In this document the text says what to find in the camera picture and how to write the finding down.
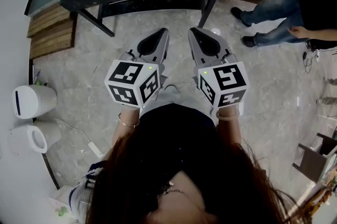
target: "person in blue jeans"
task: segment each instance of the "person in blue jeans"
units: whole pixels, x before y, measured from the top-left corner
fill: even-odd
[[[231,13],[246,27],[285,18],[268,33],[244,36],[242,42],[247,47],[302,43],[309,39],[330,41],[334,47],[337,46],[336,3],[337,0],[263,0],[250,12],[234,7]]]

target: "white box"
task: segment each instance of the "white box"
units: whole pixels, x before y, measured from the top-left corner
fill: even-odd
[[[142,108],[160,88],[157,64],[114,60],[104,84],[113,100]]]
[[[199,69],[198,79],[201,92],[219,108],[240,103],[250,87],[242,62]]]

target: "tile floor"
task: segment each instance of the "tile floor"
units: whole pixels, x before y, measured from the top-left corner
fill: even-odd
[[[332,52],[320,53],[319,63],[313,60],[310,74],[302,62],[304,44],[281,44],[271,47],[246,48],[240,38],[256,31],[267,32],[280,21],[244,27],[230,14],[238,6],[245,10],[254,4],[220,0],[210,14],[205,28],[218,28],[237,58],[245,64],[251,89],[244,101],[240,125],[243,138],[252,147],[274,185],[299,198],[309,180],[292,168],[297,144],[312,145],[320,131],[332,135],[337,115],[335,107],[317,106],[323,94],[336,96],[332,86],[323,83],[323,76],[333,76],[337,63]],[[41,79],[50,83],[58,94],[58,104],[43,119],[67,121],[84,130],[102,152],[109,150],[117,115],[121,106],[109,96],[103,80],[114,59],[118,59],[140,34],[158,27],[170,31],[170,47],[165,61],[169,83],[177,83],[183,95],[192,95],[209,111],[205,98],[191,80],[192,60],[187,31],[196,26],[199,11],[154,11],[104,19],[116,37],[110,38],[82,17],[78,17],[75,48],[34,61],[41,69]],[[85,136],[59,121],[62,139],[51,147],[47,157],[60,185],[74,186],[98,158],[88,148]]]

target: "bangle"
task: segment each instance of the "bangle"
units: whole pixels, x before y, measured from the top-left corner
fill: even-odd
[[[121,123],[122,125],[124,125],[125,127],[135,128],[136,126],[139,125],[139,120],[138,120],[138,123],[137,123],[136,125],[129,125],[129,124],[126,124],[126,123],[122,122],[122,120],[121,120],[121,113],[118,115],[118,119],[119,119],[120,123]]]
[[[219,111],[217,111],[215,115],[219,120],[222,120],[222,121],[231,121],[233,119],[238,118],[238,116],[239,116],[239,115],[235,115],[235,116],[232,116],[232,117],[222,117],[222,116],[219,115]]]

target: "chair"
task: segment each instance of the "chair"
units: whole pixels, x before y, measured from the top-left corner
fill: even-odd
[[[317,133],[317,136],[323,138],[320,148],[314,151],[299,144],[298,147],[304,149],[304,155],[299,166],[293,163],[295,169],[315,183],[322,179],[329,160],[337,151],[337,140],[320,133]]]

